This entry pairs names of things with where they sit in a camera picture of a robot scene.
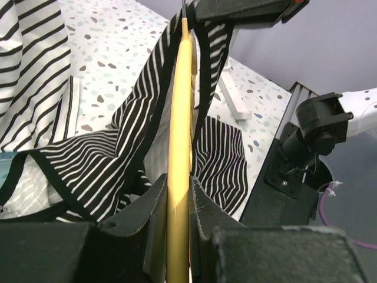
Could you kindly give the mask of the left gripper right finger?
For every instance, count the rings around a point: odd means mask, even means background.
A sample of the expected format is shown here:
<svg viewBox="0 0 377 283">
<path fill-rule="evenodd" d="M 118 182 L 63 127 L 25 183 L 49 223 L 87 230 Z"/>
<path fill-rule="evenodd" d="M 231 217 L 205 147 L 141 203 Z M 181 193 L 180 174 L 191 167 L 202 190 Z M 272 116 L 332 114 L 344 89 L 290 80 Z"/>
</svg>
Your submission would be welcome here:
<svg viewBox="0 0 377 283">
<path fill-rule="evenodd" d="M 193 282 L 367 282 L 355 249 L 324 226 L 248 228 L 190 180 Z"/>
</svg>

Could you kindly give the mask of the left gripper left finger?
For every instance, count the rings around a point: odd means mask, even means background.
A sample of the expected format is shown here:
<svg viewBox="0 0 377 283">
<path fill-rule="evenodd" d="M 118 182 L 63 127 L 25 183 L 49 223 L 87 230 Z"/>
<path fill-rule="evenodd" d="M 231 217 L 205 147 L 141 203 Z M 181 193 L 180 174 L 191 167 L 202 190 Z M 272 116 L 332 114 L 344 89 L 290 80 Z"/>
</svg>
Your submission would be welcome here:
<svg viewBox="0 0 377 283">
<path fill-rule="evenodd" d="M 2 282 L 163 282 L 167 176 L 98 225 L 1 223 Z"/>
</svg>

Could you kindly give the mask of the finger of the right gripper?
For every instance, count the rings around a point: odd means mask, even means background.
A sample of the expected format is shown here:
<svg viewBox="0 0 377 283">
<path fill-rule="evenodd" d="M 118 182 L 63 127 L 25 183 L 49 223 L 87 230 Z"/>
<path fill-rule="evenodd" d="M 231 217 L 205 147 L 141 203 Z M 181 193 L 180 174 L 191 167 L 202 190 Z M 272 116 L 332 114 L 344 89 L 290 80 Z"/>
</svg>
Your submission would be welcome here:
<svg viewBox="0 0 377 283">
<path fill-rule="evenodd" d="M 236 27 L 258 29 L 287 23 L 309 1 L 294 0 L 223 0 L 198 1 L 198 22 L 225 22 Z"/>
</svg>

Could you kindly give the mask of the yellow plastic hanger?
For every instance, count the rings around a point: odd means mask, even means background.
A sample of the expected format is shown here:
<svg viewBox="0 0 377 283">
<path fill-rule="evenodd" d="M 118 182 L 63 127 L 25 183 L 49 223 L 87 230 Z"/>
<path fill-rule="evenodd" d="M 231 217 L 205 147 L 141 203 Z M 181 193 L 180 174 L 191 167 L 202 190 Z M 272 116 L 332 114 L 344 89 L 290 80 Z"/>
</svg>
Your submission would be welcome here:
<svg viewBox="0 0 377 283">
<path fill-rule="evenodd" d="M 166 281 L 188 282 L 189 200 L 194 137 L 194 92 L 197 76 L 196 42 L 182 17 L 171 104 L 167 174 Z"/>
</svg>

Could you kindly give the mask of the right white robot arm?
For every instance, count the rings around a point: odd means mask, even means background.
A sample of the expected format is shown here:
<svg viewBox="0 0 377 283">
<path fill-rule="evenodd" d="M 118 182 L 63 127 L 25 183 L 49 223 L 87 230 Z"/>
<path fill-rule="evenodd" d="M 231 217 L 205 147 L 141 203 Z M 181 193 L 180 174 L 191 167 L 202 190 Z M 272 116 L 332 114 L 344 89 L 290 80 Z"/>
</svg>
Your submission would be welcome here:
<svg viewBox="0 0 377 283">
<path fill-rule="evenodd" d="M 224 22 L 236 28 L 270 28 L 285 24 L 308 1 L 200 1 L 198 22 Z M 272 154 L 267 176 L 288 179 L 314 174 L 319 156 L 327 156 L 337 143 L 376 127 L 376 90 L 329 93 L 310 98 L 296 109 L 297 129 Z"/>
</svg>

